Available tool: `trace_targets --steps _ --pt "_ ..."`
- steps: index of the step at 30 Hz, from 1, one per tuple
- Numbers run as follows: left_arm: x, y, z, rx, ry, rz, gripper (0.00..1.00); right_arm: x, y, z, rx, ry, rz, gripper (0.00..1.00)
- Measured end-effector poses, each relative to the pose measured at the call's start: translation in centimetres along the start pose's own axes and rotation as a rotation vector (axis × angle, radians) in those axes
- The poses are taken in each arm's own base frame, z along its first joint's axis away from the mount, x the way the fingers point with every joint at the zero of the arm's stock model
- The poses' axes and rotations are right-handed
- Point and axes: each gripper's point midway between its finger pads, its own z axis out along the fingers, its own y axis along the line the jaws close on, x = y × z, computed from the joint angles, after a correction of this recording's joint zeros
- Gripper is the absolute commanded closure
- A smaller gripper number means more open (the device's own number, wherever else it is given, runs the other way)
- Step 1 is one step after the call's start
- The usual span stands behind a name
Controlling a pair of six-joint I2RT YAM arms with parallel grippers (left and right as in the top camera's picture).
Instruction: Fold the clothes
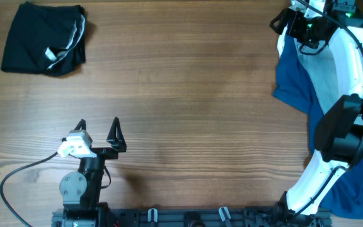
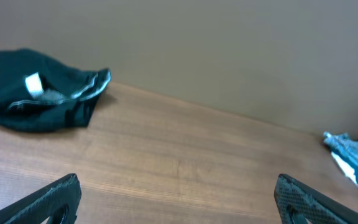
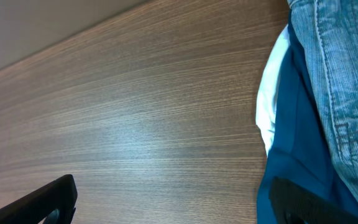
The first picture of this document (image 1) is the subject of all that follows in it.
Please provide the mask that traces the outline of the black shorts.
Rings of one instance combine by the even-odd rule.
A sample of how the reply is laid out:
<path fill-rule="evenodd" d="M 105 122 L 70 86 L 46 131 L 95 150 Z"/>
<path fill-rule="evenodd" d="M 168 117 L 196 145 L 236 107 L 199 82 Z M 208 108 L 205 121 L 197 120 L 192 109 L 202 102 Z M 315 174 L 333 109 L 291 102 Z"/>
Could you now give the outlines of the black shorts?
<path fill-rule="evenodd" d="M 1 70 L 63 76 L 86 62 L 85 10 L 80 5 L 19 5 L 6 39 Z"/>

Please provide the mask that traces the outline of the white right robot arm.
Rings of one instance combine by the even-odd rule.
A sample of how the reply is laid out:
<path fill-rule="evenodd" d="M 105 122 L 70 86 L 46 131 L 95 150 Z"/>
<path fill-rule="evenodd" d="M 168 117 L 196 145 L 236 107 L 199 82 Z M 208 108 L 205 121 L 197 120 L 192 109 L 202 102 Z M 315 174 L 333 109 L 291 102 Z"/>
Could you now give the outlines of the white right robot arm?
<path fill-rule="evenodd" d="M 308 115 L 311 152 L 272 221 L 309 224 L 319 208 L 363 219 L 363 14 L 354 1 L 293 1 L 270 27 L 274 96 Z"/>

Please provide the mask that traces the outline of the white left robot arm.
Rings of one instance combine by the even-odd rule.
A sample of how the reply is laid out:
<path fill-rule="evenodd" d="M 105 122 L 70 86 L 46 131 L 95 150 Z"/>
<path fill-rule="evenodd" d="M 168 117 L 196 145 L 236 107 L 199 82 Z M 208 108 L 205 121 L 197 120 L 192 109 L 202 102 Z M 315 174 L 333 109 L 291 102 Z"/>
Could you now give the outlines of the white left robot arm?
<path fill-rule="evenodd" d="M 79 168 L 65 175 L 59 190 L 63 211 L 52 216 L 52 226 L 118 226 L 117 217 L 106 202 L 100 202 L 103 175 L 108 173 L 106 160 L 116 160 L 127 150 L 119 118 L 115 117 L 107 136 L 109 147 L 92 147 L 92 138 L 86 131 L 86 121 L 81 120 L 75 129 L 62 139 L 58 149 L 61 157 L 79 159 Z"/>

